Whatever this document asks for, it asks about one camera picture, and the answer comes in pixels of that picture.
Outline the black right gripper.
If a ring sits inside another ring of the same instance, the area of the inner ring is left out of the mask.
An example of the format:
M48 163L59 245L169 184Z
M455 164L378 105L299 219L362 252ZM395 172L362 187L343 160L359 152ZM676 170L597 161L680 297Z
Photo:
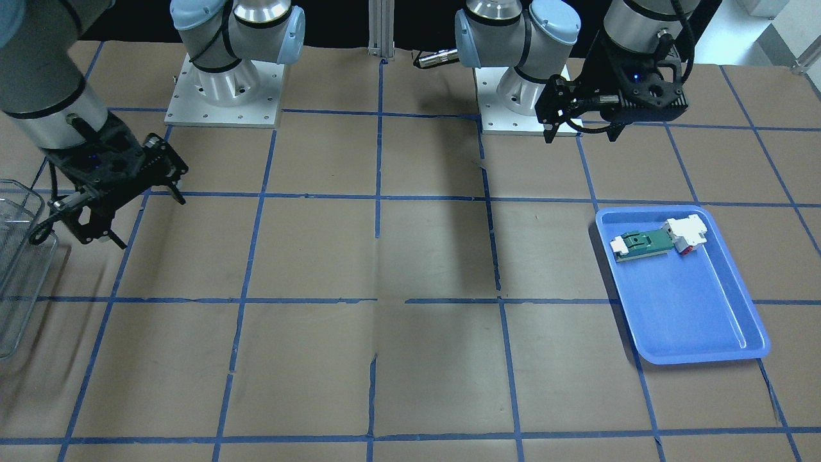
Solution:
M150 133L139 143L112 113L98 130L79 114L68 114L65 122L84 141L45 150L53 179L46 235L59 221L82 244L109 239L125 250L127 243L112 230L115 213L123 205L153 186L166 187L177 203L185 205L177 184L189 167L160 135Z

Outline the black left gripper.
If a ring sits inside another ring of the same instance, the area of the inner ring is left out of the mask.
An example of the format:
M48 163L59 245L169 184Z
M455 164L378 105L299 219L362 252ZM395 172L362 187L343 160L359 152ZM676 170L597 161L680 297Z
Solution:
M672 122L690 107L681 58L668 32L651 39L649 53L625 49L599 32L573 84L574 96L571 82L553 75L536 101L547 144L571 117L585 113L598 112L610 122L607 139L615 142L630 123Z

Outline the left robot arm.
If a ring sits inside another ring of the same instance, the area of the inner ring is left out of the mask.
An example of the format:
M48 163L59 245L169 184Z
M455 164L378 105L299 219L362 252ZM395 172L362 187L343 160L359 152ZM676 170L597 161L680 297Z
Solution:
M455 49L469 68L502 67L498 95L537 118L551 143L566 124L615 141L625 126L672 122L689 107L698 1L613 1L571 81L561 71L582 29L563 1L468 1L455 13Z

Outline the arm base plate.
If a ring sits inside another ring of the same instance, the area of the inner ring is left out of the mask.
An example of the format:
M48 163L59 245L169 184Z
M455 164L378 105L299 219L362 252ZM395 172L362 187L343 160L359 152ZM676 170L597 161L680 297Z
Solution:
M287 66L243 60L222 73L206 73L185 56L164 122L205 128L278 126Z
M474 69L483 131L490 135L542 135L537 98L545 85L523 79L512 67Z

